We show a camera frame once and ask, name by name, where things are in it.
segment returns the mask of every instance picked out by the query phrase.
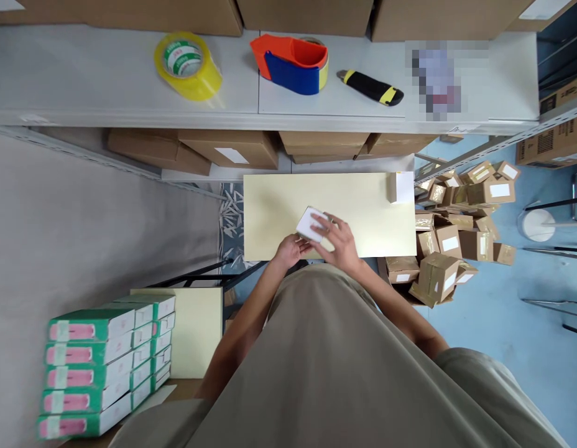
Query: cardboard sheet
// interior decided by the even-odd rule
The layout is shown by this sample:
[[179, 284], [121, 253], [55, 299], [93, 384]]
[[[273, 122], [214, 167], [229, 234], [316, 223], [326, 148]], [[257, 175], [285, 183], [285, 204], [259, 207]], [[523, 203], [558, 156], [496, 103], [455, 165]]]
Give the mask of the cardboard sheet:
[[[388, 173], [244, 176], [245, 260], [270, 260], [309, 206], [349, 223], [360, 257], [417, 254], [415, 205], [388, 201]], [[326, 239], [322, 245], [333, 250]], [[307, 258], [320, 258], [317, 253]]]

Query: blue floor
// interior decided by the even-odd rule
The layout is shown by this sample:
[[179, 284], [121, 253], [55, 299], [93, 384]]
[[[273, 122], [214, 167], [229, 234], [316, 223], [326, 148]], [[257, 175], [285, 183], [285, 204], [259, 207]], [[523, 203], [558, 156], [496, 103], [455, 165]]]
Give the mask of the blue floor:
[[[486, 141], [486, 136], [469, 135], [454, 145], [435, 141], [423, 152], [452, 159]], [[511, 163], [514, 158], [514, 147], [488, 157], [491, 162]], [[416, 160], [416, 167], [424, 164]], [[552, 202], [570, 198], [570, 178], [577, 166], [561, 170], [520, 169], [517, 201], [503, 204], [493, 218], [503, 243], [518, 248], [536, 247], [538, 244], [525, 239], [517, 229], [522, 209], [536, 200]], [[230, 185], [225, 184], [223, 188], [228, 192]], [[233, 192], [241, 194], [242, 185], [234, 184]], [[242, 210], [242, 203], [236, 206]], [[558, 222], [570, 220], [570, 207], [549, 210]], [[223, 234], [223, 254], [230, 249], [230, 256], [240, 254], [241, 232]], [[576, 228], [557, 229], [548, 242], [549, 245], [572, 243], [577, 243]], [[561, 326], [563, 322], [577, 326], [577, 318], [520, 301], [521, 298], [577, 300], [577, 260], [518, 250], [513, 266], [471, 263], [479, 268], [479, 274], [457, 288], [453, 302], [419, 311], [452, 347], [473, 348], [504, 362], [569, 445], [577, 447], [577, 334]], [[244, 269], [245, 265], [235, 263], [223, 272]], [[249, 295], [260, 272], [236, 288], [238, 301], [244, 301]]]

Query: stacked boxes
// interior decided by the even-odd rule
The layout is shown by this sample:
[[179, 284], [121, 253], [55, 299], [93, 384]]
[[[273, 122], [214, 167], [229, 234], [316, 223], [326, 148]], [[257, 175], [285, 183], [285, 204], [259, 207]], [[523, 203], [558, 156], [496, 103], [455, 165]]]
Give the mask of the stacked boxes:
[[128, 296], [48, 323], [40, 439], [98, 437], [170, 377], [174, 296]]

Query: wall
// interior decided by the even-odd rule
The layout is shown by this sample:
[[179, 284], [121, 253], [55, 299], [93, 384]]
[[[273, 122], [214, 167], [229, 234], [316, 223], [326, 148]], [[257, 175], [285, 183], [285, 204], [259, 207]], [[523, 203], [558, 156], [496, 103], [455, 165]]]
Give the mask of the wall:
[[218, 209], [0, 136], [0, 448], [42, 445], [34, 424], [49, 318], [215, 262]]

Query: light yellow board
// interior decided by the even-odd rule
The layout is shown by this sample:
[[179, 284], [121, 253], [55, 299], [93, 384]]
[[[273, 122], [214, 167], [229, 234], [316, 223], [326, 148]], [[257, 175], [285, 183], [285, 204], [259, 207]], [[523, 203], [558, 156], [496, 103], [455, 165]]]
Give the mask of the light yellow board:
[[131, 294], [177, 297], [170, 377], [203, 378], [222, 338], [222, 288], [146, 288], [132, 289]]
[[245, 260], [272, 259], [308, 206], [348, 222], [362, 258], [416, 255], [415, 205], [391, 204], [388, 188], [387, 173], [245, 175]]

